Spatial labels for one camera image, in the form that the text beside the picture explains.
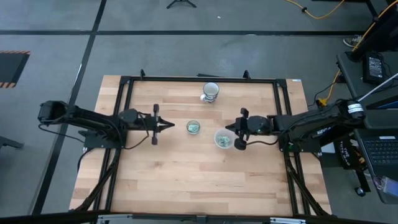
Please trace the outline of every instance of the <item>gray floor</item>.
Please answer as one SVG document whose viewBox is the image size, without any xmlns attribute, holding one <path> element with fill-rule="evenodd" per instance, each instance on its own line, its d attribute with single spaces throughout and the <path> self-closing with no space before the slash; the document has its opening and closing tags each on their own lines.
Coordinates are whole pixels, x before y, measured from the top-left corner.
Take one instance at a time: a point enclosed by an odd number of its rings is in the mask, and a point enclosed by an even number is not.
<svg viewBox="0 0 398 224">
<path fill-rule="evenodd" d="M 166 10 L 166 0 L 107 2 L 100 30 L 363 30 L 371 21 L 365 4 L 344 3 L 335 14 L 315 21 L 283 0 L 192 0 Z M 315 15 L 336 2 L 302 0 Z M 3 0 L 0 30 L 90 30 L 100 0 Z M 375 2 L 377 11 L 384 2 Z M 0 217 L 29 212 L 54 136 L 37 129 L 39 104 L 67 101 L 80 66 L 88 36 L 0 35 L 0 50 L 30 50 L 32 55 L 15 89 L 0 89 L 0 135 L 24 142 L 23 150 L 0 151 Z M 76 104 L 92 110 L 103 75 L 194 76 L 197 73 L 240 77 L 299 78 L 308 103 L 329 85 L 337 71 L 336 54 L 349 48 L 341 37 L 278 37 L 240 35 L 97 36 Z M 333 99 L 349 97 L 337 85 Z M 69 127 L 68 134 L 76 135 Z M 81 154 L 79 142 L 66 139 L 44 205 L 44 213 L 65 212 Z M 323 170 L 331 208 L 342 218 L 394 223 L 395 205 L 384 205 L 373 191 L 364 198 L 351 171 Z"/>
</svg>

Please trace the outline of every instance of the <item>wooden table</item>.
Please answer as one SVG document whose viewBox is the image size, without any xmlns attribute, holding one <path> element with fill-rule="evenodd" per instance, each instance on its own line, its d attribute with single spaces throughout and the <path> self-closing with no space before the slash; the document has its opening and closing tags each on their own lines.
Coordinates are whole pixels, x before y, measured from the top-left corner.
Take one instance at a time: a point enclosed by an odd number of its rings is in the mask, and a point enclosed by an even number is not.
<svg viewBox="0 0 398 224">
<path fill-rule="evenodd" d="M 95 111 L 112 114 L 120 76 L 104 76 Z M 207 215 L 291 216 L 289 189 L 282 153 L 278 146 L 250 145 L 245 151 L 220 149 L 214 133 L 234 123 L 245 107 L 251 115 L 277 114 L 272 85 L 263 83 L 218 83 L 215 103 L 203 103 L 200 82 L 134 82 L 130 108 L 159 115 L 175 127 L 133 150 L 122 150 L 114 188 L 112 212 Z M 293 114 L 307 110 L 300 80 L 287 80 Z M 200 133 L 187 133 L 195 119 Z M 145 132 L 129 132 L 127 146 L 140 141 Z M 251 136 L 272 142 L 275 136 Z M 96 185 L 104 149 L 95 149 L 82 160 L 70 208 L 76 208 Z M 321 165 L 311 154 L 301 153 L 308 189 L 330 211 Z M 100 208 L 104 207 L 107 186 Z M 301 197 L 296 188 L 299 210 Z"/>
</svg>

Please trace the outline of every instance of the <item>clear plastic cup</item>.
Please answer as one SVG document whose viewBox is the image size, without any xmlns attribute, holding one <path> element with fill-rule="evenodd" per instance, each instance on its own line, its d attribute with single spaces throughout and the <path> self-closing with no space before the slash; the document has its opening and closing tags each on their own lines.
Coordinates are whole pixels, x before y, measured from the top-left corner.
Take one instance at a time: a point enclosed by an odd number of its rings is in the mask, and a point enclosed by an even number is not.
<svg viewBox="0 0 398 224">
<path fill-rule="evenodd" d="M 228 129 L 219 129 L 214 135 L 214 142 L 216 145 L 222 149 L 229 149 L 233 146 L 237 136 L 233 131 Z"/>
</svg>

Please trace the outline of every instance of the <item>small glass bowl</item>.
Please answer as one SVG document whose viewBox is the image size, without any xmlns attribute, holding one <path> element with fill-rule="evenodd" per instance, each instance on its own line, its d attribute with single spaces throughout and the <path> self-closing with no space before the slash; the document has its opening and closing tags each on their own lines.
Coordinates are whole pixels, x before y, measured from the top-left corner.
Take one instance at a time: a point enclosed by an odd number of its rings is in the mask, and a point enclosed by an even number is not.
<svg viewBox="0 0 398 224">
<path fill-rule="evenodd" d="M 187 123 L 187 131 L 190 134 L 198 134 L 200 130 L 200 124 L 198 121 L 192 120 Z"/>
</svg>

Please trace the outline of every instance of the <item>tripod stand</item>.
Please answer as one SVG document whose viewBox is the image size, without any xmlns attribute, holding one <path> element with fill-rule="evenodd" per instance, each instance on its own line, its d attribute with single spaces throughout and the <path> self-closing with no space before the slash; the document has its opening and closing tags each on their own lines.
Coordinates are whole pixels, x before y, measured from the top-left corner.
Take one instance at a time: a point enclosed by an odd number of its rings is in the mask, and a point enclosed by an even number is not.
<svg viewBox="0 0 398 224">
<path fill-rule="evenodd" d="M 197 7 L 194 3 L 190 2 L 189 0 L 174 0 L 173 2 L 171 2 L 166 9 L 170 9 L 170 7 L 172 7 L 172 5 L 176 2 L 186 2 L 188 4 L 190 4 L 192 7 Z"/>
</svg>

